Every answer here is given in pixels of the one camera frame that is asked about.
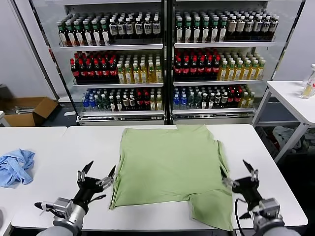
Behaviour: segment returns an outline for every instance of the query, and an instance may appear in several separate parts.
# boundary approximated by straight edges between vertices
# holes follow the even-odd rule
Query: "bottle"
[[[216,16],[213,18],[212,21],[212,27],[211,27],[211,38],[210,38],[210,42],[214,43],[217,41],[217,35],[218,35],[218,22],[219,22],[219,18]]]
[[[202,108],[202,92],[198,92],[198,95],[195,98],[195,107],[196,109]]]
[[[146,17],[145,19],[145,23],[144,23],[144,34],[146,38],[151,38],[151,34],[152,34],[152,22],[150,21],[149,17]]]
[[[178,94],[175,94],[173,98],[173,110],[178,110],[179,106],[180,106],[179,97]]]
[[[149,83],[157,82],[156,74],[153,67],[153,62],[149,62],[148,82]]]
[[[193,92],[190,92],[190,95],[187,99],[187,109],[194,109],[194,100],[195,97],[193,95]]]
[[[200,17],[195,18],[194,26],[193,26],[193,42],[199,42],[200,35]]]
[[[254,16],[249,16],[249,19],[245,22],[243,40],[250,40],[252,35],[252,29],[254,26]]]
[[[182,42],[182,37],[183,37],[183,28],[182,28],[182,17],[177,18],[177,24],[175,28],[176,32],[176,43],[181,43]]]
[[[76,47],[77,46],[77,38],[74,34],[74,30],[72,28],[71,21],[66,21],[65,25],[67,26],[67,32],[68,32],[69,40],[71,42],[71,46]]]
[[[162,71],[160,62],[156,62],[156,78],[158,83],[163,83]]]
[[[255,80],[262,80],[262,74],[264,73],[265,63],[266,63],[266,60],[260,61],[259,67],[258,67],[256,74],[255,74],[255,77],[254,77]]]
[[[150,107],[151,107],[151,111],[156,110],[156,100],[154,98],[154,94],[150,95]]]
[[[251,92],[251,95],[248,96],[247,102],[245,104],[245,107],[252,107],[252,104],[254,102],[254,96],[255,96],[255,92]]]
[[[59,29],[58,35],[59,35],[60,41],[62,43],[62,46],[63,47],[67,47],[69,45],[71,46],[69,36],[66,33],[66,30],[64,29],[63,23],[61,21],[57,22],[57,27]]]
[[[279,16],[275,16],[273,17],[271,23],[270,23],[270,27],[268,29],[268,36],[267,36],[267,39],[269,41],[272,41],[273,37],[274,37],[274,34],[276,32],[276,29],[278,27],[278,24],[279,24]]]
[[[113,18],[110,19],[109,31],[110,31],[110,34],[111,34],[113,40],[116,41],[116,38],[118,35],[118,28],[117,28],[117,24]]]
[[[254,22],[253,31],[253,40],[260,40],[260,31],[262,27],[262,16],[258,16],[257,20]]]
[[[240,102],[238,103],[238,108],[246,107],[247,99],[248,99],[248,92],[244,92],[244,96],[241,98]]]
[[[190,37],[191,37],[191,17],[186,17],[185,43],[190,43]]]
[[[236,25],[237,25],[236,16],[232,16],[232,19],[230,19],[228,22],[226,40],[228,41],[234,40]]]
[[[243,61],[239,60],[237,66],[234,67],[233,80],[240,80],[241,72],[243,67]]]
[[[252,63],[252,66],[248,72],[248,76],[247,76],[247,79],[249,80],[254,80],[255,79],[255,74],[256,74],[256,71],[257,71],[257,67],[258,67],[258,60],[254,60],[253,63]]]
[[[158,20],[158,16],[154,17],[154,21],[152,23],[152,28],[153,28],[154,38],[159,38],[160,34],[161,34],[161,23]]]
[[[80,26],[80,22],[79,21],[74,21],[73,22],[74,24],[74,33],[75,33],[75,36],[77,37],[78,39],[78,46],[84,46],[84,41],[85,41],[85,37],[84,37],[84,34],[82,32],[82,29],[81,29],[81,26]]]
[[[226,24],[227,24],[227,17],[223,16],[221,20],[221,26],[220,26],[219,42],[224,42],[225,40]]]
[[[227,107],[227,100],[228,100],[227,92],[224,92],[221,97],[221,106],[220,106],[221,108]]]
[[[92,30],[90,29],[90,25],[89,25],[89,21],[83,21],[83,25],[84,25],[84,36],[87,40],[87,45],[88,46],[93,46],[93,41],[92,41]]]
[[[212,92],[212,93],[210,93],[209,107],[208,107],[208,109],[212,109],[212,108],[213,108],[214,102],[215,102],[215,93]]]
[[[233,80],[235,61],[231,60],[230,66],[226,70],[225,80]]]
[[[236,24],[236,29],[235,29],[237,40],[242,40],[244,27],[245,27],[245,16],[241,16]]]
[[[186,98],[186,94],[183,94],[183,95],[182,95],[181,104],[180,104],[180,109],[182,109],[182,110],[186,110],[186,109],[187,109],[187,98]]]

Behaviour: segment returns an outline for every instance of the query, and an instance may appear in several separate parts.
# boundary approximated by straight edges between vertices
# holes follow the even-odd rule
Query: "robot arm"
[[[76,236],[82,230],[83,218],[89,211],[88,204],[106,197],[104,194],[92,199],[93,195],[103,192],[114,181],[115,166],[108,177],[103,179],[86,177],[92,164],[93,161],[82,171],[78,171],[79,191],[73,199],[58,198],[54,203],[34,204],[37,208],[54,214],[54,227],[42,231],[39,235]]]

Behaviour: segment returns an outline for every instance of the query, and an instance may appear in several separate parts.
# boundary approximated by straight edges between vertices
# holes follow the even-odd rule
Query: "red bottle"
[[[177,63],[175,66],[175,74],[180,75],[182,73],[182,59],[177,58]]]
[[[70,59],[71,71],[75,79],[80,79],[80,72],[78,66],[74,63],[74,59]]]
[[[183,72],[183,76],[185,76],[185,77],[189,73],[189,58],[188,57],[185,58],[185,62],[183,64],[182,72]]]
[[[79,71],[80,71],[80,74],[81,74],[81,78],[86,80],[88,72],[87,72],[87,68],[86,68],[86,66],[83,63],[81,58],[79,58]]]
[[[197,56],[194,56],[190,65],[190,75],[194,76],[197,72]]]
[[[200,61],[198,63],[197,72],[198,75],[203,75],[205,70],[205,56],[201,56]]]

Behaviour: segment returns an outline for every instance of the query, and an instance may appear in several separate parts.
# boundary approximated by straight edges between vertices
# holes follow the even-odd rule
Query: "refrigerator display case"
[[[164,1],[32,4],[79,124],[165,124]]]

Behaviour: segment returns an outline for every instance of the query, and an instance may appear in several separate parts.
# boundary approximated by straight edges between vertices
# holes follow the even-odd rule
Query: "bottle label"
[[[204,30],[203,30],[203,32],[202,32],[202,42],[203,42],[203,43],[207,42],[208,33],[209,33],[209,30],[208,30],[208,29],[204,29]]]
[[[110,109],[112,110],[112,112],[115,111],[115,104],[110,104]]]
[[[149,24],[144,24],[144,33],[145,34],[150,34],[152,33],[152,25],[149,23]]]
[[[99,33],[98,33],[98,32],[94,32],[93,35],[94,35],[94,38],[95,38],[95,44],[96,44],[97,46],[100,46],[101,44],[100,44]]]
[[[181,43],[182,42],[182,34],[183,34],[183,31],[181,29],[178,29],[176,31],[176,42],[177,43]]]
[[[238,22],[236,25],[236,31],[237,32],[243,32],[245,26],[245,22]]]
[[[251,32],[252,31],[253,22],[247,21],[245,23],[244,31],[245,32]]]
[[[119,83],[124,84],[124,75],[118,74],[118,78],[119,78]]]
[[[250,79],[253,80],[255,78],[256,74],[256,69],[252,69],[251,74],[250,74]]]
[[[193,32],[193,42],[197,43],[199,41],[200,29],[195,29]]]
[[[118,34],[117,25],[110,25],[109,31],[111,35],[117,35]]]
[[[160,25],[160,23],[153,23],[153,33],[154,34],[161,33],[161,25]]]
[[[141,79],[142,79],[142,83],[145,84],[147,82],[147,74],[141,73]]]
[[[160,103],[160,102],[157,103],[157,110],[158,111],[162,110],[162,103]]]
[[[61,40],[61,43],[63,44],[63,46],[66,47],[67,46],[67,40],[65,38],[65,35],[63,33],[60,33],[59,37],[60,37],[60,40]]]
[[[85,37],[87,38],[87,43],[89,46],[93,46],[92,38],[90,33],[85,33]]]
[[[213,107],[213,101],[210,101],[208,109],[212,109],[212,107]]]
[[[234,70],[230,70],[227,76],[227,80],[233,80]]]
[[[205,70],[205,68],[203,67],[203,68],[198,68],[197,69],[197,71],[198,71],[198,73],[203,73],[203,71]]]
[[[217,39],[218,29],[213,29],[211,34],[211,43],[214,43]]]
[[[107,33],[107,32],[103,32],[102,35],[103,35],[103,38],[104,38],[104,44],[105,44],[106,46],[108,46],[108,45],[109,45],[108,33]]]
[[[131,84],[131,75],[130,73],[126,73],[127,84]]]
[[[229,22],[229,23],[228,23],[227,31],[229,31],[229,32],[234,32],[235,29],[236,29],[236,22]]]
[[[190,68],[190,72],[191,72],[191,73],[196,73],[196,71],[197,71],[197,67],[195,67],[195,68],[191,67],[191,68]]]
[[[246,70],[246,69],[244,70],[244,74],[243,74],[242,80],[246,80],[247,79],[248,72],[249,72],[249,70]]]
[[[84,41],[81,33],[76,33],[80,46],[84,46]]]
[[[240,80],[241,70],[236,70],[234,80]]]
[[[207,102],[202,102],[201,109],[206,109],[206,106],[207,106]]]
[[[226,29],[220,30],[219,42],[223,42],[225,38]]]
[[[185,30],[185,43],[190,43],[191,29]]]
[[[132,24],[126,24],[126,33],[127,34],[133,34]]]
[[[222,70],[221,75],[220,75],[220,81],[224,81],[225,75],[226,75],[226,70]]]
[[[68,33],[68,36],[69,36],[69,39],[70,39],[72,46],[73,47],[77,46],[73,33]]]
[[[255,21],[253,31],[259,32],[261,30],[261,26],[262,26],[262,22]]]
[[[136,25],[136,34],[143,34],[143,25],[140,24],[135,24]]]
[[[133,76],[134,76],[134,81],[135,81],[135,83],[138,84],[138,83],[139,83],[139,73],[138,73],[138,72],[135,72],[135,73],[133,74]]]
[[[155,103],[151,103],[151,111],[155,111],[156,110],[156,104]]]
[[[264,69],[258,69],[258,73],[257,73],[257,78],[256,79],[261,79],[262,78],[262,73],[264,73]]]
[[[270,22],[269,21],[265,21],[265,22],[262,23],[261,31],[262,32],[267,32],[269,27],[270,27]]]

